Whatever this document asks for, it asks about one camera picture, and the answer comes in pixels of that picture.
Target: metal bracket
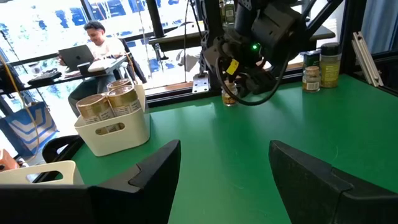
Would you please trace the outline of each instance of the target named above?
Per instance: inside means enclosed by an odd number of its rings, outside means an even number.
[[[196,74],[193,77],[192,93],[204,93],[210,90],[209,74],[203,72],[202,75]]]
[[[384,86],[383,80],[374,64],[374,60],[368,50],[368,46],[366,45],[362,32],[355,32],[353,34],[352,44],[368,84],[373,85],[374,87]]]

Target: gold canister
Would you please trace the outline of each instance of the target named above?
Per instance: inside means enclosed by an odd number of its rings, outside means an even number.
[[[131,85],[130,79],[125,78],[122,80],[116,80],[115,82],[109,83],[106,87],[107,87],[108,91],[112,91],[119,87],[128,86],[128,85]]]
[[[86,98],[78,101],[76,103],[76,107],[86,124],[93,124],[99,121],[114,118],[114,113],[112,111],[111,105],[106,99],[105,94],[87,96]],[[96,133],[102,135],[117,130],[119,130],[117,125],[111,125],[96,130]]]
[[[108,92],[107,96],[116,116],[126,115],[141,109],[137,92],[133,86],[122,86]]]

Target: green tabletop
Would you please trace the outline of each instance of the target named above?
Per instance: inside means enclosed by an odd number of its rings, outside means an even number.
[[[347,75],[338,88],[318,93],[284,85],[261,106],[228,108],[219,96],[156,108],[151,116],[143,146],[104,157],[83,146],[73,160],[94,185],[180,139],[169,223],[290,223],[268,161],[273,139],[398,192],[398,98]]]

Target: white shirt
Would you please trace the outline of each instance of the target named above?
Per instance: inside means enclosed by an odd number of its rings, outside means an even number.
[[[106,37],[105,41],[97,46],[90,42],[87,44],[94,58],[104,58],[111,55],[124,55],[124,46],[122,42],[115,37]]]

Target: spice jar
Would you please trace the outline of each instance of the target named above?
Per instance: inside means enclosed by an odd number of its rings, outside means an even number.
[[[236,96],[238,95],[238,89],[236,88],[236,84],[235,82],[230,83],[228,80],[225,81],[225,85],[228,87],[228,89]],[[223,99],[223,103],[226,106],[234,106],[236,104],[238,104],[238,102],[236,102],[236,100],[232,99],[232,97],[230,97],[230,95],[223,89],[223,91],[221,92],[221,97]]]
[[[341,53],[339,43],[328,43],[321,46],[321,86],[334,88],[338,86]]]
[[[321,76],[318,66],[309,66],[303,73],[303,90],[309,93],[318,92],[320,89]]]

